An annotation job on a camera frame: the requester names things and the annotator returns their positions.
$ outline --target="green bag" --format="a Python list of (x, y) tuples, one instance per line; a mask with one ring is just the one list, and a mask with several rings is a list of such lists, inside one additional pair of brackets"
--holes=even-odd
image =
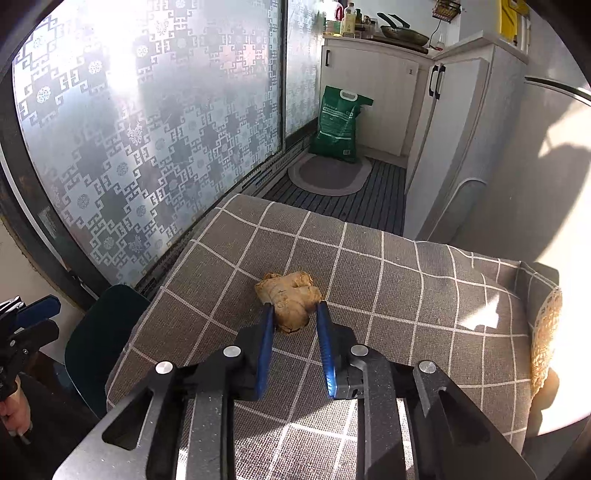
[(310, 152), (354, 163), (357, 160), (355, 118), (361, 113), (362, 105), (373, 102), (363, 95), (327, 86), (320, 105), (318, 133), (312, 139)]

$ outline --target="frying pan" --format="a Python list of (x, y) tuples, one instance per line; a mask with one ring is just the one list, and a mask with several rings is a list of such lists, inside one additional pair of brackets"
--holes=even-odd
[(383, 14), (382, 12), (378, 13), (378, 16), (382, 20), (385, 20), (389, 25), (382, 25), (380, 27), (382, 29), (382, 33), (388, 38), (409, 42), (414, 45), (418, 45), (419, 47), (422, 47), (429, 41), (429, 37), (417, 32), (416, 30), (411, 30), (410, 24), (406, 23), (402, 18), (400, 18), (397, 15), (390, 14), (390, 17), (393, 17), (396, 20), (398, 20), (402, 24), (402, 27), (397, 26), (397, 24), (394, 23), (394, 21), (389, 16)]

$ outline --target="patterned window glass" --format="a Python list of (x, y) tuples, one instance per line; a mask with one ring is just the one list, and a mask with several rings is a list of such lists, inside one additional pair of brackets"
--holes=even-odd
[(18, 53), (33, 165), (111, 283), (279, 150), (279, 18), (276, 0), (65, 0)]
[(324, 18), (318, 0), (288, 0), (285, 134), (318, 115)]

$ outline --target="gray plaid cushion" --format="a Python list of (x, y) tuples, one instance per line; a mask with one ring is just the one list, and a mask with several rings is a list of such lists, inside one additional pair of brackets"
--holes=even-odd
[[(392, 361), (434, 360), (521, 450), (530, 338), (514, 290), (534, 275), (520, 267), (238, 195), (198, 224), (122, 352), (108, 401), (158, 361), (192, 364), (230, 344), (258, 320), (265, 273), (305, 270), (335, 322)], [(355, 402), (327, 399), (314, 324), (275, 335), (264, 399), (236, 406), (242, 478), (355, 477)]]

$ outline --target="cabinet door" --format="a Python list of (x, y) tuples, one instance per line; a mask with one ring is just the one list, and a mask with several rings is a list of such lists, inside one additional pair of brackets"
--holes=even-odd
[(414, 133), (413, 145), (411, 146), (410, 153), (408, 154), (407, 161), (407, 175), (406, 185), (404, 192), (408, 193), (408, 188), (413, 180), (417, 162), (421, 153), (423, 153), (423, 147), (425, 146), (425, 140), (427, 138), (427, 129), (433, 118), (433, 111), (435, 110), (435, 91), (437, 90), (437, 82), (439, 81), (439, 67), (441, 65), (434, 65), (431, 67), (429, 73), (429, 80), (425, 87), (425, 94), (423, 96), (423, 105), (421, 107), (421, 114), (418, 117), (417, 129)]
[(438, 82), (440, 98), (407, 194), (404, 236), (411, 239), (424, 236), (421, 228), (447, 172), (463, 159), (484, 94), (488, 62), (477, 58), (445, 68)]
[(350, 90), (374, 100), (362, 107), (357, 143), (400, 155), (417, 84), (418, 63), (344, 47), (322, 49), (320, 91)]

